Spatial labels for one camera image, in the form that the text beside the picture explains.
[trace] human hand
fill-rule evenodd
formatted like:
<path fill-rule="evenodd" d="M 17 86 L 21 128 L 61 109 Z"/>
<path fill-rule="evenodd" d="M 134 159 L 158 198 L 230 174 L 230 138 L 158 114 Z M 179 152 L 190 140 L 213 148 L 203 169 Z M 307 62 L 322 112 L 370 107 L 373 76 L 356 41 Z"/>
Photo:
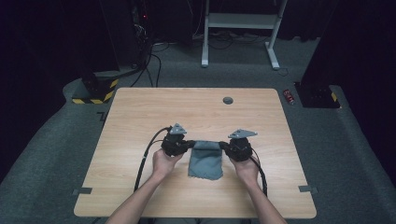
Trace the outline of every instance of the human hand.
<path fill-rule="evenodd" d="M 157 177 L 159 180 L 164 180 L 168 175 L 172 173 L 176 163 L 183 157 L 180 154 L 175 157 L 170 157 L 165 154 L 165 151 L 161 148 L 154 153 L 152 156 L 153 171 L 152 176 Z"/>
<path fill-rule="evenodd" d="M 259 168 L 251 159 L 248 159 L 246 161 L 234 161 L 233 159 L 230 158 L 230 161 L 233 163 L 233 166 L 235 167 L 235 171 L 239 179 L 247 187 L 258 185 L 257 176 L 259 174 Z"/>

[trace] metal clip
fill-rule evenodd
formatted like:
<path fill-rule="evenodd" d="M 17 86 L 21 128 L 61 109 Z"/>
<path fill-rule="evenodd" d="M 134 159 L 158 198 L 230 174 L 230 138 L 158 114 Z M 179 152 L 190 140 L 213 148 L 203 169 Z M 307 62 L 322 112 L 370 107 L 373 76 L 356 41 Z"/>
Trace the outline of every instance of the metal clip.
<path fill-rule="evenodd" d="M 245 137 L 250 137 L 250 136 L 254 136 L 254 135 L 257 135 L 257 133 L 247 131 L 247 130 L 238 129 L 235 132 L 233 132 L 232 134 L 228 135 L 228 137 L 238 139 L 238 138 L 245 138 Z"/>
<path fill-rule="evenodd" d="M 181 127 L 180 124 L 176 123 L 171 131 L 169 132 L 170 134 L 183 134 L 183 133 L 187 133 L 186 130 L 184 130 L 183 127 Z"/>

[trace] black stand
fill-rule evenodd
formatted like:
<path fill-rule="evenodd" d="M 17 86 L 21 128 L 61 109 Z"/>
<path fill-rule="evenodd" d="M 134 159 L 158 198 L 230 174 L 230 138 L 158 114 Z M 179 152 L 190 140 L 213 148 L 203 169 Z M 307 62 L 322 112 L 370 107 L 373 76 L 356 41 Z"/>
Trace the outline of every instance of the black stand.
<path fill-rule="evenodd" d="M 294 87 L 300 97 L 303 107 L 340 108 L 337 97 L 329 87 L 305 87 L 295 82 Z"/>

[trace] metal bracket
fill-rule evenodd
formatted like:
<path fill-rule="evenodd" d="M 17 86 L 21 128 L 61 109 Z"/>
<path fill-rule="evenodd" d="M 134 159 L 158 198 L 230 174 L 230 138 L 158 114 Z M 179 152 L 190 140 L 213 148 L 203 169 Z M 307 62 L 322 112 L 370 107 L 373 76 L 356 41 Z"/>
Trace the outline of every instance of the metal bracket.
<path fill-rule="evenodd" d="M 254 135 L 257 135 L 257 133 L 247 131 L 247 130 L 238 129 L 235 132 L 233 132 L 232 134 L 228 135 L 228 137 L 238 139 L 238 138 L 245 138 L 245 137 L 250 137 L 250 136 L 254 136 Z"/>
<path fill-rule="evenodd" d="M 92 188 L 73 189 L 72 195 L 91 194 Z"/>
<path fill-rule="evenodd" d="M 311 187 L 311 186 L 299 186 L 298 187 L 300 192 L 311 192 L 311 194 L 316 194 L 319 193 L 317 187 Z"/>
<path fill-rule="evenodd" d="M 187 133 L 186 130 L 184 130 L 183 127 L 181 127 L 180 124 L 176 123 L 171 131 L 169 132 L 170 134 L 183 134 L 183 133 Z"/>

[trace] light wood surface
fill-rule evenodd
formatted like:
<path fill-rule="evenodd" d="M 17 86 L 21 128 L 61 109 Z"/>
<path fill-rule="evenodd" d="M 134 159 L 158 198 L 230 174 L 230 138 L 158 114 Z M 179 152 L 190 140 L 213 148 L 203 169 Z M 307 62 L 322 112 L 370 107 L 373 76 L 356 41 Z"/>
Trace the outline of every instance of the light wood surface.
<path fill-rule="evenodd" d="M 226 105 L 222 99 L 233 98 Z M 316 215 L 304 171 L 278 94 L 272 89 L 121 88 L 117 90 L 99 139 L 75 214 L 108 217 L 133 192 L 137 171 L 152 136 L 163 127 L 181 124 L 185 140 L 228 142 L 237 129 L 257 132 L 249 142 L 259 154 L 268 198 L 283 217 Z M 157 139 L 163 139 L 163 132 Z M 140 184 L 152 171 L 152 146 Z M 189 150 L 172 175 L 156 190 L 143 217 L 255 217 L 251 200 L 223 152 L 223 177 L 188 177 Z"/>

